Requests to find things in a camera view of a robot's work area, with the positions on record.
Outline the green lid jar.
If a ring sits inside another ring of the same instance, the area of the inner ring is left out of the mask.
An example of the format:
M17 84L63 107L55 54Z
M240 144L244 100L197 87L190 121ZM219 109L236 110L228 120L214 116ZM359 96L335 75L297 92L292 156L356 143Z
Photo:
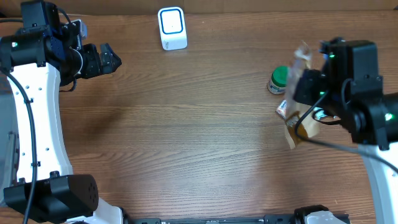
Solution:
M289 67L279 66L277 67L270 77L267 84L268 90L275 95L281 95L285 93L287 86L287 75L289 74Z

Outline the orange white small box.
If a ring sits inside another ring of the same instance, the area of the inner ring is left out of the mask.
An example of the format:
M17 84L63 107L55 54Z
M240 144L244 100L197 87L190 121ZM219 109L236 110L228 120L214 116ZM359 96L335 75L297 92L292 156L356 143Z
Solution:
M286 119L287 101L283 100L276 109L276 113L282 118Z

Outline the teal tissue pack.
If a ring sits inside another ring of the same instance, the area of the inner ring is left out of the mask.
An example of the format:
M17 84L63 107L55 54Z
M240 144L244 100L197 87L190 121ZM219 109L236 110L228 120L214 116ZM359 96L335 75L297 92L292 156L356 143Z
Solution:
M319 123L339 123L340 121L336 119L336 116L332 116L329 112L325 111L323 108L315 107L313 110L312 118ZM323 121L323 119L332 118L332 121Z

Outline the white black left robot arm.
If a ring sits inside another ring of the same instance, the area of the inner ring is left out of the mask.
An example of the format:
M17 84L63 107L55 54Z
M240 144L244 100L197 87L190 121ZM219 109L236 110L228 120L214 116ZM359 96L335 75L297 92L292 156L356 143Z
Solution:
M84 44L83 21L62 22L63 9L51 2L23 2L21 14L22 27L1 38L1 72L11 84L19 140L5 204L25 221L130 224L121 207L99 196L92 175L74 173L59 110L63 86L113 73L121 59L108 44Z

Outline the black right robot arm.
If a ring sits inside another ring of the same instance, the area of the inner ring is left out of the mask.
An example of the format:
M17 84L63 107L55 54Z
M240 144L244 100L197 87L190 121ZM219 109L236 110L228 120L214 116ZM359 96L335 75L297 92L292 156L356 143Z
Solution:
M397 93L383 93L377 45L369 40L322 42L321 70L304 70L293 99L318 107L351 135L356 148L326 147L361 155L378 223L397 223Z

